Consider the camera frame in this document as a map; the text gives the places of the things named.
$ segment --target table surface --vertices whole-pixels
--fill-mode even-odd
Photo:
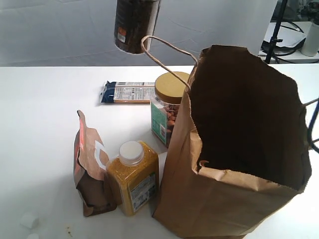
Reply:
[[[302,102],[319,94],[319,65],[273,65],[294,78]],[[191,72],[191,66],[173,70]],[[25,239],[20,226],[25,212],[37,212],[32,230],[43,239],[176,238],[151,217],[150,205],[134,217],[120,209],[84,218],[73,182],[73,142],[79,129],[76,111],[98,130],[110,157],[127,140],[143,140],[166,151],[151,134],[150,106],[98,104],[106,80],[154,81],[160,67],[43,67],[0,69],[0,238]],[[314,110],[308,107],[307,122]],[[315,125],[314,135],[319,136]],[[267,218],[247,239],[319,238],[319,155],[310,152],[313,175],[305,192]]]
[[[296,21],[294,23],[297,24],[304,31],[305,34],[307,34],[309,32],[309,29],[310,29],[311,24],[312,24],[310,21]],[[282,25],[294,28],[294,26],[292,26],[291,24],[289,24],[287,22],[283,22]],[[262,58],[262,60],[266,59],[266,53],[264,53],[262,51],[259,52],[259,56]],[[300,50],[298,50],[291,55],[281,56],[280,58],[282,58],[284,60],[292,61],[294,63],[311,63],[311,62],[319,60],[319,53],[317,53],[316,56],[314,56],[314,57],[309,57],[309,56],[303,55],[300,52]],[[274,58],[271,59],[271,63],[272,64],[276,63]]]

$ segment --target white cap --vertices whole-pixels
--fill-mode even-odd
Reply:
[[[125,166],[136,166],[144,157],[144,150],[140,143],[128,141],[120,147],[119,158]]]
[[[20,219],[20,224],[29,229],[33,229],[39,224],[39,217],[35,213],[25,213]]]
[[[27,239],[39,239],[39,235],[37,233],[30,234]]]

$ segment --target brown pouch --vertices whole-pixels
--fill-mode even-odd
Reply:
[[[187,84],[154,217],[181,238],[241,239],[306,187],[306,108],[246,48],[204,49]]]
[[[80,130],[74,141],[74,182],[83,201],[83,215],[88,217],[116,208],[113,194],[106,178],[109,161],[96,129],[88,128],[84,114],[80,117]]]

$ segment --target metal stand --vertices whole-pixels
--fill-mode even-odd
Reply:
[[[288,2],[288,0],[283,0],[282,3],[281,3],[281,6],[280,6],[280,10],[279,10],[279,13],[278,13],[276,26],[275,26],[275,29],[274,29],[274,34],[273,34],[273,36],[270,39],[270,46],[269,46],[268,53],[267,53],[266,60],[265,60],[265,62],[267,64],[270,63],[270,60],[271,60],[271,57],[273,56],[274,49],[276,47],[277,42],[282,42],[283,41],[282,39],[278,39],[277,37],[278,37],[278,32],[279,32],[279,29],[280,29],[280,25],[281,25],[281,23],[283,21],[283,18],[284,18],[284,13],[285,13],[285,9],[286,9],[286,6],[287,6],[287,2]]]

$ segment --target yellow spice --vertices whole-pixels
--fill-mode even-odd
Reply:
[[[144,156],[136,166],[126,166],[119,158],[109,162],[107,174],[117,205],[125,215],[134,215],[159,188],[159,158],[147,144]]]

